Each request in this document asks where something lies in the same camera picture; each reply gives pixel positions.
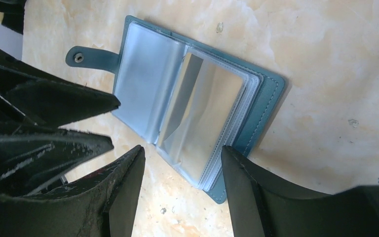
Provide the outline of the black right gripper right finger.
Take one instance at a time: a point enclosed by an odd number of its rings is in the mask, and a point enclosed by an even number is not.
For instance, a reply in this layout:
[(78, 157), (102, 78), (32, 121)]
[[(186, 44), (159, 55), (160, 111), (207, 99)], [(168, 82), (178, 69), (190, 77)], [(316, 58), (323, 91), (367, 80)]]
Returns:
[(317, 192), (230, 146), (222, 148), (222, 168), (236, 237), (379, 237), (379, 185)]

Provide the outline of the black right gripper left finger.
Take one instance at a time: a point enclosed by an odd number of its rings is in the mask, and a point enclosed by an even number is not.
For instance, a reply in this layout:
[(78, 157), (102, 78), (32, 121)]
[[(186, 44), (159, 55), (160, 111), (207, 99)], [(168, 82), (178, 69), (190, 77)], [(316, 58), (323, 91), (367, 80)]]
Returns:
[(48, 193), (0, 194), (0, 237), (129, 237), (145, 170), (138, 145)]

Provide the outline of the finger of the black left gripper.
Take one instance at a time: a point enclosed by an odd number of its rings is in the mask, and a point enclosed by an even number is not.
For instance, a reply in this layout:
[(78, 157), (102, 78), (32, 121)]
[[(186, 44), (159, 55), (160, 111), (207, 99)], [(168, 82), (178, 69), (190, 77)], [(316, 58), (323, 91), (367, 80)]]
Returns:
[[(112, 94), (72, 83), (19, 61), (0, 49), (0, 102), (23, 115), (20, 121), (59, 127), (120, 107)], [(5, 118), (12, 115), (0, 107)]]
[(0, 121), (0, 194), (34, 195), (113, 148), (105, 135)]

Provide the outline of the blue leather card holder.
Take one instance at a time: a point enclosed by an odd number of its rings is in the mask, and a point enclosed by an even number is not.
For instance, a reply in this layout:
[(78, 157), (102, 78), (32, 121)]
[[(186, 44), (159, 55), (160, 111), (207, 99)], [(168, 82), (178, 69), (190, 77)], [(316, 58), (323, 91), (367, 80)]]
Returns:
[(65, 61), (113, 73), (113, 115), (218, 204), (227, 198), (222, 147), (250, 154), (286, 87), (278, 74), (131, 15), (120, 52), (74, 46)]

